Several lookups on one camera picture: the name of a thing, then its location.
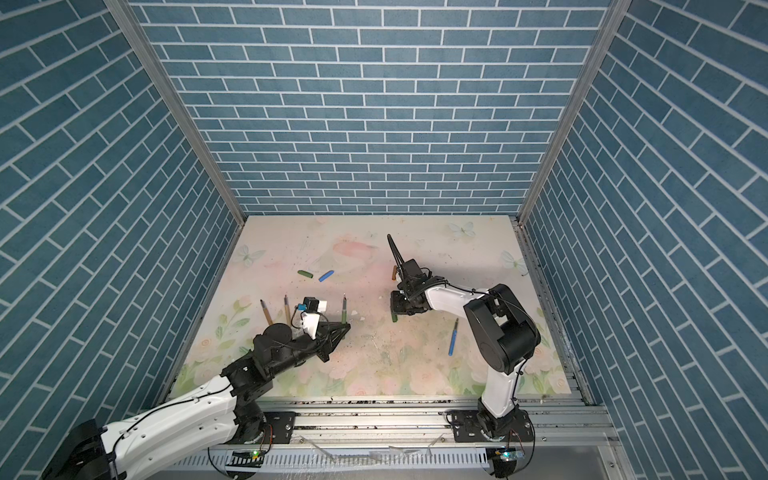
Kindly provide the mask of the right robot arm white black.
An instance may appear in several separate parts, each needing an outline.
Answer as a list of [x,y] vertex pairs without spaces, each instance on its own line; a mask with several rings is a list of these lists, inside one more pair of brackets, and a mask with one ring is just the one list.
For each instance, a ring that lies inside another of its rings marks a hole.
[[395,316],[441,311],[468,322],[481,357],[488,365],[478,403],[481,431],[496,440],[516,433],[526,441],[527,413],[516,398],[520,377],[541,342],[541,334],[511,289],[498,284],[488,290],[458,287],[422,268],[416,260],[395,256],[397,287],[390,295]]

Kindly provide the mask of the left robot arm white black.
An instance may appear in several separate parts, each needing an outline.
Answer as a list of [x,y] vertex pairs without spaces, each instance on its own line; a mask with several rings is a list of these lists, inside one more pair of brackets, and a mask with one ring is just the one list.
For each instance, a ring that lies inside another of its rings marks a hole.
[[274,324],[221,374],[185,395],[122,421],[87,420],[52,455],[44,479],[146,479],[188,455],[219,444],[260,442],[270,429],[258,399],[282,372],[312,357],[329,360],[351,326],[321,322],[295,336]]

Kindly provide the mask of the brown pen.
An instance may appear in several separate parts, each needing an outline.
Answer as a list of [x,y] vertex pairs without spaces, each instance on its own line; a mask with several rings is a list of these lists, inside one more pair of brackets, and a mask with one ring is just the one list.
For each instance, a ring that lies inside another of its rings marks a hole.
[[268,306],[267,306],[266,302],[263,299],[260,299],[259,303],[260,303],[260,306],[261,306],[264,318],[265,318],[265,320],[267,322],[267,325],[268,326],[272,326],[274,324],[274,322],[273,322],[272,316],[270,314],[270,311],[268,309]]
[[283,311],[285,316],[285,323],[289,326],[293,326],[293,323],[292,323],[293,311],[291,309],[291,305],[287,295],[284,295],[284,298],[283,298]]

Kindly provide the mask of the blue pen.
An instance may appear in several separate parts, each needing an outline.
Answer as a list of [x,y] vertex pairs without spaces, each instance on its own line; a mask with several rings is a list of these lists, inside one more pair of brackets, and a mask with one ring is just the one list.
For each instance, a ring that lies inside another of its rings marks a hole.
[[455,352],[457,337],[458,337],[459,318],[454,320],[453,328],[451,330],[450,343],[448,348],[448,355],[452,357]]

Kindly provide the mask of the brown pen left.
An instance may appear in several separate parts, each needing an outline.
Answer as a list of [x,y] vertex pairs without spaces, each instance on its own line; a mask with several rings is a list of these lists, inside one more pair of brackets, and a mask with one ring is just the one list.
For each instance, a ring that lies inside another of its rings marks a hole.
[[260,303],[260,306],[261,306],[264,318],[265,318],[265,320],[267,322],[267,325],[268,326],[272,326],[274,324],[274,322],[273,322],[272,316],[270,314],[270,311],[268,309],[268,306],[267,306],[266,302],[263,299],[260,299],[259,303]]

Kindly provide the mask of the blue pen cap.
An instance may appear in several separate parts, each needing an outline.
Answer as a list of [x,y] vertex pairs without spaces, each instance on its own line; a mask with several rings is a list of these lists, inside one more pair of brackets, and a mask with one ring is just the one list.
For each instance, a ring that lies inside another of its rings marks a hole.
[[321,275],[318,279],[319,282],[324,282],[325,280],[329,279],[333,274],[335,273],[334,270],[329,270],[325,272],[323,275]]

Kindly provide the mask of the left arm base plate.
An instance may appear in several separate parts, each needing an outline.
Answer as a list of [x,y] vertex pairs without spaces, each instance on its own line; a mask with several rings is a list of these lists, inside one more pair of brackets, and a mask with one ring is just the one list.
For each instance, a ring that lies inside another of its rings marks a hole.
[[296,417],[293,411],[262,413],[260,417],[246,420],[244,425],[237,424],[234,436],[223,444],[289,444]]

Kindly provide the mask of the aluminium mounting rail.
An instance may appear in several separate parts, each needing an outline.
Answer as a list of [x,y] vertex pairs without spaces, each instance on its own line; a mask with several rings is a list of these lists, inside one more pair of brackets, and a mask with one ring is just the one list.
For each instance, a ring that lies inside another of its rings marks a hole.
[[573,399],[523,399],[534,425],[533,442],[457,443],[445,418],[449,410],[478,410],[475,401],[456,400],[338,400],[279,401],[259,403],[265,412],[297,413],[289,444],[298,447],[316,444],[331,449],[341,447],[376,448],[393,446],[424,448],[426,445],[474,446],[510,443],[513,446],[608,447],[619,443],[607,409],[587,406]]

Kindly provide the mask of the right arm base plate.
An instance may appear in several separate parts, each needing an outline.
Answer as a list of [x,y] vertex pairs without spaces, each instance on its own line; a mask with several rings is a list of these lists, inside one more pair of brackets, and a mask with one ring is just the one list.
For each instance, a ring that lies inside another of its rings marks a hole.
[[534,425],[526,410],[519,406],[501,418],[493,417],[488,411],[449,410],[445,418],[457,443],[487,442],[533,442]]

